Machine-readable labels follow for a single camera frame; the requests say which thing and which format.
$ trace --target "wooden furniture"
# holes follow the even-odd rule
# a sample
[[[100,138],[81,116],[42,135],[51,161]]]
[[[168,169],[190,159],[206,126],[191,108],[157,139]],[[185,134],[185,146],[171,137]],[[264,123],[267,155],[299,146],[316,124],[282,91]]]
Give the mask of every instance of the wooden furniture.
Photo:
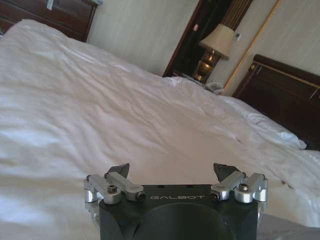
[[[233,97],[320,150],[320,76],[255,55]]]
[[[0,0],[0,34],[22,19],[32,19],[53,27],[70,38],[85,42],[97,4],[91,0]]]

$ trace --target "wooden headboard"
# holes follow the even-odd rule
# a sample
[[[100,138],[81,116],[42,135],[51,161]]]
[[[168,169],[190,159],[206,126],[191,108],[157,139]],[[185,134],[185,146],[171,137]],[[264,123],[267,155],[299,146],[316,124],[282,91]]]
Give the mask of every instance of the wooden headboard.
[[[233,97],[320,150],[320,76],[255,55]]]
[[[0,35],[22,19],[53,27],[70,38],[87,40],[97,4],[91,0],[0,0]]]

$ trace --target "beige wallpaper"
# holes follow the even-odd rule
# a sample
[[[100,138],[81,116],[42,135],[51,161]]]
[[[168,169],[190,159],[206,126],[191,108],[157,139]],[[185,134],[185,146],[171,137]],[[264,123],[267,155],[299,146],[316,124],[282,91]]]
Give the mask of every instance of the beige wallpaper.
[[[88,42],[162,76],[198,0],[104,0]]]
[[[208,82],[224,84],[275,0],[253,0],[240,23],[240,41],[233,41],[229,61],[220,60]],[[247,72],[255,54],[320,75],[320,0],[282,0],[264,33],[226,91],[231,95]]]

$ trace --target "pillow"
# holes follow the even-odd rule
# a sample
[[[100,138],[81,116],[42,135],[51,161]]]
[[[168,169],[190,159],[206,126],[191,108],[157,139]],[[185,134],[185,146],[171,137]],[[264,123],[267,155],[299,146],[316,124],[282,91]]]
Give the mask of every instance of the pillow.
[[[305,149],[306,143],[294,133],[279,125],[245,102],[230,96],[219,96],[225,103],[239,113],[247,123],[268,142],[290,146],[295,149]]]

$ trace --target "screw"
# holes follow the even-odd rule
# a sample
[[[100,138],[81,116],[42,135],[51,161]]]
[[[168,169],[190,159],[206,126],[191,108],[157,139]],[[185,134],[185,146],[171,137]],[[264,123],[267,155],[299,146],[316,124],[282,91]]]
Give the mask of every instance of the screw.
[[[214,201],[220,201],[221,200],[220,194],[215,192],[215,191],[212,191],[210,193],[210,197],[211,197],[211,200],[214,200]]]
[[[144,191],[140,191],[135,195],[135,199],[137,202],[143,202],[146,199],[146,194]]]
[[[240,183],[240,184],[239,184],[239,190],[240,190],[240,191],[243,191],[243,192],[247,192],[247,191],[249,190],[248,184]]]
[[[117,192],[117,187],[115,185],[109,185],[107,191],[108,194],[115,194]]]

